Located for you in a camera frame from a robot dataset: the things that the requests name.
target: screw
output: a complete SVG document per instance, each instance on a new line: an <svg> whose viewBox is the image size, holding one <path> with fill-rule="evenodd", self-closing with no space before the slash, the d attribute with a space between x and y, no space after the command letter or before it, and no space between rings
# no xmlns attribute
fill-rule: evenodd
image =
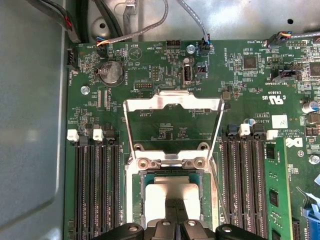
<svg viewBox="0 0 320 240"><path fill-rule="evenodd" d="M88 95L90 93L90 88L88 86L82 86L80 91L83 95Z"/></svg>
<svg viewBox="0 0 320 240"><path fill-rule="evenodd" d="M196 52L196 47L194 45L189 45L186 47L186 52L188 54L194 54Z"/></svg>
<svg viewBox="0 0 320 240"><path fill-rule="evenodd" d="M193 220L190 220L190 221L187 222L187 224L188 224L189 226L193 227L193 226L196 225L196 222L193 221Z"/></svg>
<svg viewBox="0 0 320 240"><path fill-rule="evenodd" d="M320 157L317 155L310 155L309 156L309 163L311 163L312 165L320 163Z"/></svg>
<svg viewBox="0 0 320 240"><path fill-rule="evenodd" d="M222 227L222 231L224 231L224 232L226 232L226 233L231 233L231 228L230 227L228 227L228 226L223 226Z"/></svg>
<svg viewBox="0 0 320 240"><path fill-rule="evenodd" d="M149 162L147 159L145 158L141 158L139 161L138 161L138 166L140 169L142 170L146 170L149 168Z"/></svg>
<svg viewBox="0 0 320 240"><path fill-rule="evenodd" d="M198 167L198 168L203 168L205 166L205 159L203 157L198 157L194 164Z"/></svg>
<svg viewBox="0 0 320 240"><path fill-rule="evenodd" d="M137 231L138 230L138 228L136 227L136 226L131 226L131 227L129 227L129 231L130 232L135 232L135 231Z"/></svg>

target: black cable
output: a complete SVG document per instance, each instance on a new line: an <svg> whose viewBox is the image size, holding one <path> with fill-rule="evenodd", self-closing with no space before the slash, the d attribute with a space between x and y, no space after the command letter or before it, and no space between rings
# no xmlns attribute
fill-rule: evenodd
<svg viewBox="0 0 320 240"><path fill-rule="evenodd" d="M34 6L36 9L38 9L40 12L46 14L48 17L55 20L61 27L63 27L65 30L67 30L68 26L66 23L66 20L64 17L53 10L48 5L44 4L43 2L39 0L26 0L30 5Z"/></svg>
<svg viewBox="0 0 320 240"><path fill-rule="evenodd" d="M72 17L67 10L51 0L26 0L30 5L54 19L67 31L73 43L81 43L78 30L73 24Z"/></svg>
<svg viewBox="0 0 320 240"><path fill-rule="evenodd" d="M102 17L104 18L111 34L111 38L122 37L124 34L122 33L121 27L112 13L110 8L105 4L104 0L93 0L96 4L98 10L100 11Z"/></svg>
<svg viewBox="0 0 320 240"><path fill-rule="evenodd" d="M79 34L83 43L89 43L88 8L89 0L77 0L76 18L78 22Z"/></svg>

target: integrated circuit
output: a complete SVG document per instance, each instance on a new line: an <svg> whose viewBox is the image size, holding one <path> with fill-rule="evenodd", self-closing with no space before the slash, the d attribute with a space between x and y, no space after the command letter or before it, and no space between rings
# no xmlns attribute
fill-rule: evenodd
<svg viewBox="0 0 320 240"><path fill-rule="evenodd" d="M256 69L257 58L255 56L244 56L243 57L243 68L244 69Z"/></svg>
<svg viewBox="0 0 320 240"><path fill-rule="evenodd" d="M275 146L274 145L267 145L266 146L266 158L267 159L275 159Z"/></svg>
<svg viewBox="0 0 320 240"><path fill-rule="evenodd" d="M271 239L272 240L281 240L281 235L279 233L277 233L274 229L272 229Z"/></svg>
<svg viewBox="0 0 320 240"><path fill-rule="evenodd" d="M310 77L320 77L320 61L310 62Z"/></svg>
<svg viewBox="0 0 320 240"><path fill-rule="evenodd" d="M272 189L269 190L269 201L272 205L279 207L278 193Z"/></svg>

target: metal bracket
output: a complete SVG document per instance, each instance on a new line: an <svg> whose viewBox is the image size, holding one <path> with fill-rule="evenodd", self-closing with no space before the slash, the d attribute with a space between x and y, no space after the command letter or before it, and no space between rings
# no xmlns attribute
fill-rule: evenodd
<svg viewBox="0 0 320 240"><path fill-rule="evenodd" d="M211 109L217 111L210 145L200 143L197 150L181 150L178 154L166 154L162 150L144 150L141 144L134 145L128 113L136 110L162 110L166 105L180 104L184 109ZM157 170L160 167L181 167L183 169L211 170L215 142L217 140L225 103L220 98L197 98L186 90L168 90L155 94L150 99L127 99L123 102L125 124L128 132L131 155L126 170L126 221L133 221L132 176L147 169Z"/></svg>

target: capacitor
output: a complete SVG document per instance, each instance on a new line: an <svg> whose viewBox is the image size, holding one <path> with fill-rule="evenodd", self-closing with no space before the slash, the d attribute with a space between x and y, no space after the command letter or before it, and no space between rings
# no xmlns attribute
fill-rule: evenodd
<svg viewBox="0 0 320 240"><path fill-rule="evenodd" d="M194 54L196 52L196 47L194 45L190 44L186 47L186 52L188 54Z"/></svg>
<svg viewBox="0 0 320 240"><path fill-rule="evenodd" d="M256 120L254 120L253 118L246 118L245 120L243 120L244 124L249 124L250 127L252 127L254 124L256 124Z"/></svg>
<svg viewBox="0 0 320 240"><path fill-rule="evenodd" d="M302 112L304 112L305 114L318 111L318 109L319 109L319 104L316 101L306 102L305 104L302 105Z"/></svg>
<svg viewBox="0 0 320 240"><path fill-rule="evenodd" d="M96 75L108 87L118 86L125 79L125 71L122 64L117 61L107 61L97 68Z"/></svg>
<svg viewBox="0 0 320 240"><path fill-rule="evenodd" d="M320 157L318 155L310 155L309 163L311 163L312 165L320 163Z"/></svg>

